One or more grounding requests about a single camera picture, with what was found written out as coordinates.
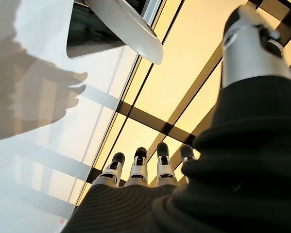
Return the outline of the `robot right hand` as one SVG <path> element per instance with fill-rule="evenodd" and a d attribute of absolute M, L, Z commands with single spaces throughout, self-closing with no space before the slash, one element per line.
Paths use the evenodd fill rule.
<path fill-rule="evenodd" d="M 291 69 L 280 35 L 248 6 L 223 32 L 222 87 L 210 127 L 155 188 L 102 174 L 65 233 L 291 233 Z M 201 155 L 193 159 L 192 149 Z"/>

